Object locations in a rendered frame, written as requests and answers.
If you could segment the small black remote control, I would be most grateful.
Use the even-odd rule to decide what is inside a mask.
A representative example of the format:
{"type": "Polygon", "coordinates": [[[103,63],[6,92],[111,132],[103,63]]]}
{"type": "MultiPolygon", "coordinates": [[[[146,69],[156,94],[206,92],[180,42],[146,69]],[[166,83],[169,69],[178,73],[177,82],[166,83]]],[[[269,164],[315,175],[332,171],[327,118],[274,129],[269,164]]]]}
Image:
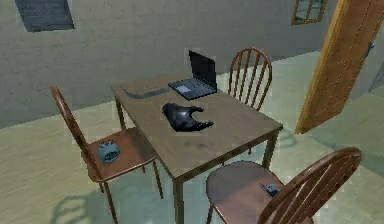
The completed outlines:
{"type": "Polygon", "coordinates": [[[274,197],[280,192],[280,189],[275,184],[261,184],[260,187],[269,197],[274,197]]]}

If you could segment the brown wooden table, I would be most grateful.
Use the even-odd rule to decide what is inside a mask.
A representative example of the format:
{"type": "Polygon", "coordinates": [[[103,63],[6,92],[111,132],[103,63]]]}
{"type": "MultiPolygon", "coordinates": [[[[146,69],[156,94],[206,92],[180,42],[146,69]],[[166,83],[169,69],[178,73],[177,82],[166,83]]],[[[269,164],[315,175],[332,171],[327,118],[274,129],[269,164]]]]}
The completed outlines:
{"type": "Polygon", "coordinates": [[[221,90],[187,101],[173,90],[150,98],[133,99],[119,88],[120,85],[162,88],[186,77],[185,74],[170,73],[111,86],[116,101],[146,137],[172,178],[175,218],[171,224],[184,224],[185,182],[262,142],[267,143],[262,162],[262,166],[267,168],[283,128],[281,123],[221,90]],[[166,103],[202,107],[204,111],[195,118],[213,121],[214,125],[200,132],[176,132],[162,113],[166,103]]]}

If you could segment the orange wooden room door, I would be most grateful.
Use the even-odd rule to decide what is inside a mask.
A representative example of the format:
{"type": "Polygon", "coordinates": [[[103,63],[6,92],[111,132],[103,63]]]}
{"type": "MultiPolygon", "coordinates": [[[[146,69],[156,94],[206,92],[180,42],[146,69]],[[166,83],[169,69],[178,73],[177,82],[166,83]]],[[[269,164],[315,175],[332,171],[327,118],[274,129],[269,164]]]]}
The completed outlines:
{"type": "Polygon", "coordinates": [[[338,0],[295,128],[304,134],[340,114],[384,20],[384,0],[338,0]]]}

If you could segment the grey flat tray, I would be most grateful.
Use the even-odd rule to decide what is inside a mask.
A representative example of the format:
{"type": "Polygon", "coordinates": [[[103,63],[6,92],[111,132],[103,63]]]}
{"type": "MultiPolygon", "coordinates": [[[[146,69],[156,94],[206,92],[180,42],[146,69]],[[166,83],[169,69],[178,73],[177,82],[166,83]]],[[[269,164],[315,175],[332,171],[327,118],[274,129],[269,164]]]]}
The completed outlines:
{"type": "Polygon", "coordinates": [[[128,88],[125,85],[120,85],[119,88],[125,93],[126,96],[133,99],[145,99],[153,96],[157,96],[163,93],[167,93],[169,91],[169,87],[138,87],[128,88]]]}

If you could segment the brown wooden spindle chair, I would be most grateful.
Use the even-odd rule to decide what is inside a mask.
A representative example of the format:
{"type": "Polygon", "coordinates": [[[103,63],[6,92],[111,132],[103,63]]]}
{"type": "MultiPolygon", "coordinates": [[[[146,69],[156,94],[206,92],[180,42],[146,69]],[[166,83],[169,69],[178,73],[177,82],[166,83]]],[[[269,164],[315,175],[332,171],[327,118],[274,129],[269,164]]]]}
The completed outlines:
{"type": "Polygon", "coordinates": [[[227,93],[244,105],[263,105],[272,82],[272,65],[269,57],[255,47],[240,50],[232,59],[227,93]]]}
{"type": "Polygon", "coordinates": [[[334,151],[308,166],[288,183],[251,161],[238,161],[211,172],[206,180],[209,210],[205,224],[218,214],[224,224],[314,224],[313,216],[353,175],[362,152],[334,151]],[[269,197],[261,184],[280,192],[269,197]]]}
{"type": "Polygon", "coordinates": [[[152,164],[160,198],[164,198],[155,150],[137,128],[126,129],[125,126],[122,126],[119,132],[88,143],[60,90],[56,86],[51,86],[50,91],[68,129],[81,150],[81,157],[86,164],[89,178],[98,183],[101,192],[107,195],[114,224],[118,224],[118,219],[109,181],[139,168],[145,170],[147,164],[152,164]],[[115,141],[120,149],[119,157],[111,163],[103,162],[97,153],[98,146],[107,140],[115,141]]]}

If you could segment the dark framed wall picture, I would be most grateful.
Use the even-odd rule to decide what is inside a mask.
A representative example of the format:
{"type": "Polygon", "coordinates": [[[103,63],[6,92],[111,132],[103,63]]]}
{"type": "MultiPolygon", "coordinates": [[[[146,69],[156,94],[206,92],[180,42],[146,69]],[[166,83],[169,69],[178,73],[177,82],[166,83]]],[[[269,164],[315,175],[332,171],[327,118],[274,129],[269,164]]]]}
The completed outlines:
{"type": "Polygon", "coordinates": [[[27,32],[74,29],[67,0],[15,0],[27,32]]]}

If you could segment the blue round alarm clock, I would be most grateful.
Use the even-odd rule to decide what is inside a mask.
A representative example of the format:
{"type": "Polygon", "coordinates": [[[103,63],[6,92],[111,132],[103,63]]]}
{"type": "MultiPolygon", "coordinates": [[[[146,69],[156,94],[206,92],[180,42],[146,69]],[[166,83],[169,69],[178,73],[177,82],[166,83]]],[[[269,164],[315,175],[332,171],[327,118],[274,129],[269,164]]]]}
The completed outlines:
{"type": "Polygon", "coordinates": [[[98,157],[105,163],[114,162],[120,155],[120,149],[115,141],[102,142],[97,149],[98,157]]]}

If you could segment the black open laptop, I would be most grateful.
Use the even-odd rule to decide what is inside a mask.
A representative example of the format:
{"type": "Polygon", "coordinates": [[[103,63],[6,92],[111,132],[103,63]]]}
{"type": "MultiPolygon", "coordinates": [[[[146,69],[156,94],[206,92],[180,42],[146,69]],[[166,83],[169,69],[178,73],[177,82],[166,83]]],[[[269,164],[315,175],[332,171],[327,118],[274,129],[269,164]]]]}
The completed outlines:
{"type": "Polygon", "coordinates": [[[192,77],[169,83],[168,86],[186,100],[194,100],[217,92],[215,61],[189,51],[192,77]]]}

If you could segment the brown framed window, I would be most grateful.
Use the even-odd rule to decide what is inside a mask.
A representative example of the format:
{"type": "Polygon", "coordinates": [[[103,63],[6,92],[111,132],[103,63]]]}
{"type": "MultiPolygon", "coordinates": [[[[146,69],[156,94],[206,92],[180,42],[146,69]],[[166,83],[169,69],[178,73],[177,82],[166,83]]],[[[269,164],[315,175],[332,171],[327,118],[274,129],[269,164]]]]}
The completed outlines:
{"type": "Polygon", "coordinates": [[[292,25],[310,24],[320,22],[328,0],[296,0],[292,25]]]}

